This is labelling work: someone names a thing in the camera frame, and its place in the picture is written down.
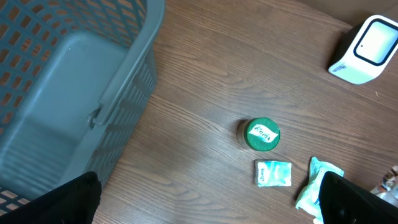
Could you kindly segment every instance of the wooden table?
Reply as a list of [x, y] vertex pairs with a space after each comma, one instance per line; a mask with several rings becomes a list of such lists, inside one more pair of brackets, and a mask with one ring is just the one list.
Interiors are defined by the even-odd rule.
[[[168, 0], [157, 88], [95, 223], [312, 223], [294, 208], [312, 156], [370, 190], [398, 161], [398, 60], [361, 86], [330, 75], [350, 28], [294, 0]], [[237, 124], [260, 116], [279, 145], [242, 150]], [[292, 162], [292, 186], [256, 187], [255, 159]]]

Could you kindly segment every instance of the teal packet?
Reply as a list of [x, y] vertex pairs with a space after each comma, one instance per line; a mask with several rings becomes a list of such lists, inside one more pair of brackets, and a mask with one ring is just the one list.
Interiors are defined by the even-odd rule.
[[280, 161], [254, 161], [254, 182], [259, 187], [291, 186], [292, 164]]

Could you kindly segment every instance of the small round container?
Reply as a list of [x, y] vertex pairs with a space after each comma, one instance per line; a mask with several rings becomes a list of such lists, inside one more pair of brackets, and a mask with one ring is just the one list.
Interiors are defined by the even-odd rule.
[[269, 118], [255, 118], [239, 125], [236, 133], [239, 143], [246, 149], [270, 151], [279, 143], [278, 125]]

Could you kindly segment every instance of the green cap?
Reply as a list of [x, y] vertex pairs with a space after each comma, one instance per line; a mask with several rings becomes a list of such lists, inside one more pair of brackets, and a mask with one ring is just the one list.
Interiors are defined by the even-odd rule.
[[270, 151], [278, 145], [280, 131], [278, 125], [269, 118], [256, 118], [244, 128], [244, 140], [257, 151]]

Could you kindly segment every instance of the blue-gray basket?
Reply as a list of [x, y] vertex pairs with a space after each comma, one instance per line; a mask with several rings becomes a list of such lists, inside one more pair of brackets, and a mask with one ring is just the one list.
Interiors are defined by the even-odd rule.
[[164, 0], [0, 1], [0, 215], [106, 183], [156, 83]]

